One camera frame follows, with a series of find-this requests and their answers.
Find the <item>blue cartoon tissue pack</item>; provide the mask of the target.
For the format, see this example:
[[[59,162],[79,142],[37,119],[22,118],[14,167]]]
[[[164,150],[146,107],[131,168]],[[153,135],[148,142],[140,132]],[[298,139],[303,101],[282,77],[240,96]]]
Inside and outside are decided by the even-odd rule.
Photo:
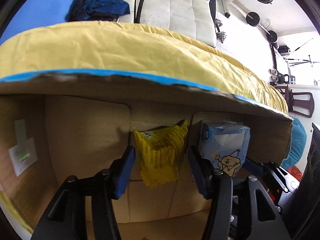
[[[241,122],[201,121],[198,151],[214,168],[234,177],[245,162],[251,129]]]

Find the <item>yellow crinkled snack bag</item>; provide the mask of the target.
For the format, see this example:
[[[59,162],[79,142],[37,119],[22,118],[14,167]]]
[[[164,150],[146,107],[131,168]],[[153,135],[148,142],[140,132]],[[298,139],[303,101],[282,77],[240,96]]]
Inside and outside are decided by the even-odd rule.
[[[189,121],[151,131],[133,130],[140,176],[147,187],[158,187],[179,178],[184,161]]]

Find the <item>orange plastic bag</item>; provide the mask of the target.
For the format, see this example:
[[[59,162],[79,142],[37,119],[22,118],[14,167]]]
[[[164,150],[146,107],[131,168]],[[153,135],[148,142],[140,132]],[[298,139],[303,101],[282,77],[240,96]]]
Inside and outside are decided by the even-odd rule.
[[[289,172],[289,174],[294,176],[298,181],[301,181],[302,176],[303,176],[302,172],[295,165],[293,165],[291,168],[288,168],[287,172]]]

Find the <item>teal blanket on chair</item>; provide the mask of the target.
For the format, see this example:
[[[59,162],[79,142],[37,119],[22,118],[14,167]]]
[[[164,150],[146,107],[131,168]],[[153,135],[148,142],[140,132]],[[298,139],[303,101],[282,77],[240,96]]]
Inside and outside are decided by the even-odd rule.
[[[291,131],[291,145],[289,154],[286,159],[283,159],[281,167],[285,170],[295,166],[303,156],[306,146],[307,133],[303,124],[298,118],[293,118],[293,125]]]

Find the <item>dark wooden chair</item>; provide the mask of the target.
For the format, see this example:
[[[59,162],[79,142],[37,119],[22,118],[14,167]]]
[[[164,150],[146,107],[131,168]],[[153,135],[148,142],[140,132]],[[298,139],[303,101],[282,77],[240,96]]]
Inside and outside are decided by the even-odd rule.
[[[315,110],[315,101],[310,92],[293,92],[289,85],[277,85],[278,90],[284,97],[290,113],[311,118]]]

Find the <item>open cardboard box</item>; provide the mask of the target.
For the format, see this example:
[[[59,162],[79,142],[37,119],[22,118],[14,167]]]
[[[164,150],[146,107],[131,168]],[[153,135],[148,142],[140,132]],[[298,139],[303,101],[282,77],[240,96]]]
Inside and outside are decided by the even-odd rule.
[[[1,79],[1,199],[32,233],[62,182],[111,165],[134,131],[187,122],[185,146],[202,120],[242,122],[248,156],[280,164],[292,119],[254,100],[214,87],[157,75],[57,70]]]

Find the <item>treadmill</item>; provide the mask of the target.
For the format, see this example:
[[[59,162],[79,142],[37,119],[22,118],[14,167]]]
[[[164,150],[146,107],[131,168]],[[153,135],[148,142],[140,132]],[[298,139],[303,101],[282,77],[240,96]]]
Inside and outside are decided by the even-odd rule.
[[[319,87],[319,35],[308,32],[282,36],[279,45],[289,49],[283,56],[288,74],[295,77],[295,84]]]

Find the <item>chrome dumbbell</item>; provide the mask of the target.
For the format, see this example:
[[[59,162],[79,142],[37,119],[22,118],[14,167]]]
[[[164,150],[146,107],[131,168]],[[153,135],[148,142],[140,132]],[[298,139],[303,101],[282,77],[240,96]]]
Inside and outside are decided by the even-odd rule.
[[[227,37],[224,31],[221,31],[223,23],[219,19],[215,19],[216,38],[220,43],[223,43]]]

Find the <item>yellow tablecloth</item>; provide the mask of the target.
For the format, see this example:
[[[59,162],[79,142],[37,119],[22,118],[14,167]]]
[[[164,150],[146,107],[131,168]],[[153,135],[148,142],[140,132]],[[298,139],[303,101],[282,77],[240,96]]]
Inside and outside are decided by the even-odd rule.
[[[236,59],[193,38],[144,24],[60,23],[23,31],[1,45],[2,81],[49,72],[177,82],[289,111],[275,88]]]

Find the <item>short barbell on floor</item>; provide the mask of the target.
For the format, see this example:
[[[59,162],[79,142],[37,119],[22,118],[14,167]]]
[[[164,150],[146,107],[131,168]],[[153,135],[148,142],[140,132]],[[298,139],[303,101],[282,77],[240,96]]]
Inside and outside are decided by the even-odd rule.
[[[267,30],[262,24],[260,20],[260,16],[256,12],[249,12],[246,15],[246,22],[252,27],[261,27],[265,33],[267,40],[271,43],[277,43],[278,42],[278,35],[275,31]]]

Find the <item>right white padded chair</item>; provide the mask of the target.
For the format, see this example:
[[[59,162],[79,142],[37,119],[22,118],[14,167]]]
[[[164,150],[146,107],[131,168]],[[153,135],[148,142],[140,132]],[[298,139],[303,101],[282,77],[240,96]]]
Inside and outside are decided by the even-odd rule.
[[[216,46],[210,0],[137,0],[142,4],[139,22],[175,31]]]

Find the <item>blue foam mat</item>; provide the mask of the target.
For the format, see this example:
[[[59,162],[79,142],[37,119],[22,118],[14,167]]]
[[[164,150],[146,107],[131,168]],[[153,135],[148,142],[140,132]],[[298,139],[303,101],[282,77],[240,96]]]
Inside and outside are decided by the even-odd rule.
[[[26,0],[1,31],[1,43],[23,31],[67,22],[74,0]]]

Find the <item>dark blue cloth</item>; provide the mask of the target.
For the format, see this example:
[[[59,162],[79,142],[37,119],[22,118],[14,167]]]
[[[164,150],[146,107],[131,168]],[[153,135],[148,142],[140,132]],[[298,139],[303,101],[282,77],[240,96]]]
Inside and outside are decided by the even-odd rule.
[[[130,14],[130,5],[124,0],[74,0],[68,14],[69,22],[111,21]]]

